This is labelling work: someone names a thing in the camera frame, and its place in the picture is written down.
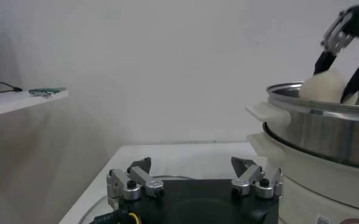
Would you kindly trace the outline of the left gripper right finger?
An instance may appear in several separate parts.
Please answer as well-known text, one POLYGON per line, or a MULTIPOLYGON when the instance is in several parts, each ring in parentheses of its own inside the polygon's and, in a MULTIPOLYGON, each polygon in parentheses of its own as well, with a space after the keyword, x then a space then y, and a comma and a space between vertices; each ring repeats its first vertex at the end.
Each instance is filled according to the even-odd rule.
POLYGON ((253 160, 238 157, 231 158, 236 178, 231 180, 232 193, 244 197, 254 192, 262 199, 271 199, 283 195, 284 174, 281 169, 266 172, 253 160))

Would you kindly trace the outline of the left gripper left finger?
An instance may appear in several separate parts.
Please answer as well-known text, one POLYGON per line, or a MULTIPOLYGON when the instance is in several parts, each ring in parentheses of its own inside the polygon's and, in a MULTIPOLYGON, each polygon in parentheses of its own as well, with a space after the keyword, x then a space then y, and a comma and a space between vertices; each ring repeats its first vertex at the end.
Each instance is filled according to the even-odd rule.
POLYGON ((111 169, 106 176, 108 204, 116 209, 121 199, 128 202, 139 200, 144 195, 152 198, 165 196, 164 182, 150 176, 150 157, 134 161, 126 171, 111 169))

